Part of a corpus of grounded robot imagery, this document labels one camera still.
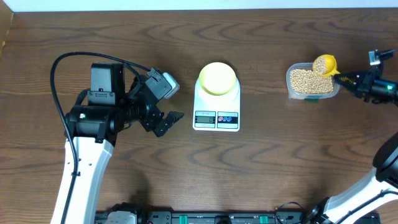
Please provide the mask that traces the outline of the yellow measuring scoop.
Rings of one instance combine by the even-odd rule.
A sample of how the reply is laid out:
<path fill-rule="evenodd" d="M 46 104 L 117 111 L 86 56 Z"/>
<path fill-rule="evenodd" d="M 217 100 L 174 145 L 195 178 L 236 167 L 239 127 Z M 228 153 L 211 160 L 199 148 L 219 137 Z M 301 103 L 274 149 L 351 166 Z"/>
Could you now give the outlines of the yellow measuring scoop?
<path fill-rule="evenodd" d="M 332 88 L 335 84 L 333 76 L 339 74 L 337 62 L 332 55 L 321 55 L 312 64 L 312 80 L 321 86 Z"/>

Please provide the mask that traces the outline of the white digital kitchen scale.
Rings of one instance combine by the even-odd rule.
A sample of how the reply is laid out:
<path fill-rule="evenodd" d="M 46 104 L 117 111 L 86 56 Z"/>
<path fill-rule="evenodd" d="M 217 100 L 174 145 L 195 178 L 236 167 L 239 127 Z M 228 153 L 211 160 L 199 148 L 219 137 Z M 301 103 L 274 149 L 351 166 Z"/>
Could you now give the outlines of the white digital kitchen scale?
<path fill-rule="evenodd" d="M 233 89 L 220 96 L 207 93 L 195 84 L 193 123 L 197 131 L 238 132 L 241 122 L 241 88 L 236 78 Z"/>

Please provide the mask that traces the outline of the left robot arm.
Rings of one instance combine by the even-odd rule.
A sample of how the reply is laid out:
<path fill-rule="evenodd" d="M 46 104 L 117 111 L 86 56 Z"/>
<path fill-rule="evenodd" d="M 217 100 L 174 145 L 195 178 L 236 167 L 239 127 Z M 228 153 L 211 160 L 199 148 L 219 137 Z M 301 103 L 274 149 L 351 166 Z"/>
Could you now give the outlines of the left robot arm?
<path fill-rule="evenodd" d="M 140 75 L 125 63 L 96 62 L 91 86 L 63 116 L 65 165 L 52 223 L 93 223 L 101 183 L 118 133 L 138 122 L 157 137 L 183 118 L 157 104 L 180 88 L 167 72 L 152 68 Z"/>

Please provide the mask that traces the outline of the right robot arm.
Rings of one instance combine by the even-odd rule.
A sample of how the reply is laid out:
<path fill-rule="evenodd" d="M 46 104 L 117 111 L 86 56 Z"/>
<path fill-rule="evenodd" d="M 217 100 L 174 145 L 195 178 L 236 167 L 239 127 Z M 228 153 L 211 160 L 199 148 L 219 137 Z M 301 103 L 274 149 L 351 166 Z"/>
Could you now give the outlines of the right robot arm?
<path fill-rule="evenodd" d="M 397 104 L 397 82 L 381 78 L 378 72 L 341 73 L 333 79 L 365 102 Z M 304 222 L 355 223 L 393 200 L 397 200 L 396 134 L 379 148 L 368 174 L 344 192 L 324 198 Z"/>

